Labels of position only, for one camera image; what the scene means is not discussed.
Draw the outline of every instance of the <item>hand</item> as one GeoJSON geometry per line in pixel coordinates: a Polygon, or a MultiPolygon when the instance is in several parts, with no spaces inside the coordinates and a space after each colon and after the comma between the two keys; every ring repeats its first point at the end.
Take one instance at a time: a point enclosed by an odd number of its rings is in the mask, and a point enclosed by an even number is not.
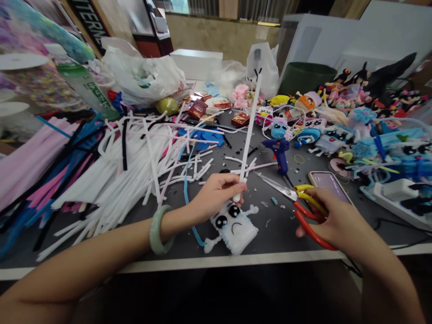
{"type": "MultiPolygon", "coordinates": [[[[329,191],[322,188],[308,189],[306,193],[325,205],[329,211],[327,220],[320,224],[311,224],[312,230],[323,240],[363,263],[371,257],[371,251],[388,250],[386,243],[369,226],[357,209],[346,202],[341,202],[329,191]]],[[[299,226],[297,237],[305,236],[305,230],[299,226]]]]}
{"type": "MultiPolygon", "coordinates": [[[[208,178],[195,198],[189,203],[196,213],[199,223],[203,223],[216,215],[227,200],[248,190],[246,183],[239,183],[240,177],[234,173],[214,173],[208,178]]],[[[240,207],[244,203],[243,194],[235,204],[240,207]]]]}

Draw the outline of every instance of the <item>bottle cap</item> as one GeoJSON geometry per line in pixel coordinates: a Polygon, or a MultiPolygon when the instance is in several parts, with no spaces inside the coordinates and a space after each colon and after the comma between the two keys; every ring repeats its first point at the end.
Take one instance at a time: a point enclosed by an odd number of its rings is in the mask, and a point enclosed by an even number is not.
{"type": "Polygon", "coordinates": [[[60,44],[44,44],[46,50],[52,55],[67,55],[66,51],[60,44]]]}

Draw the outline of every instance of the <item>smartphone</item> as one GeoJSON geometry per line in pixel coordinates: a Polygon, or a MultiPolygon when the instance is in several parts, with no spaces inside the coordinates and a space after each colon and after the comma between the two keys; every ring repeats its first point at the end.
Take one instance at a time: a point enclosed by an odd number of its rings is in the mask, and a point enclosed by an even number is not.
{"type": "Polygon", "coordinates": [[[315,187],[327,189],[339,200],[354,205],[333,173],[312,171],[309,172],[309,180],[315,187]]]}

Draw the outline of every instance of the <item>floor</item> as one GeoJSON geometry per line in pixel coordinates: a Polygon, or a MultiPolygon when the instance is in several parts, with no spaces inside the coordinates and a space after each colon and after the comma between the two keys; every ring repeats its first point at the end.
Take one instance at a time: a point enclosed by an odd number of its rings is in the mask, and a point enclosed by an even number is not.
{"type": "MultiPolygon", "coordinates": [[[[403,256],[401,260],[416,285],[427,322],[432,323],[428,307],[432,302],[432,256],[403,256]]],[[[0,282],[0,292],[11,284],[0,282]]],[[[257,310],[265,310],[266,319],[289,316],[302,323],[356,324],[360,322],[361,279],[353,277],[340,261],[121,274],[86,296],[72,323],[170,323],[183,316],[220,323],[220,316],[230,313],[227,308],[241,309],[239,298],[246,305],[244,317],[230,315],[224,322],[241,321],[247,315],[258,318],[262,312],[257,310]],[[234,284],[224,286],[233,279],[234,284]],[[212,314],[199,311],[203,303],[212,314]]]]}

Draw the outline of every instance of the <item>black sign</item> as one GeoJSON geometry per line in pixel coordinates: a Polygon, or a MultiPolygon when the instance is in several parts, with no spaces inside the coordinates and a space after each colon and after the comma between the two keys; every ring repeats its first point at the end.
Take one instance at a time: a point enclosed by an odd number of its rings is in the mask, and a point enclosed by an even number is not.
{"type": "Polygon", "coordinates": [[[104,55],[105,50],[100,42],[101,37],[110,37],[102,19],[93,6],[91,0],[67,0],[77,18],[89,33],[99,52],[104,55]]]}

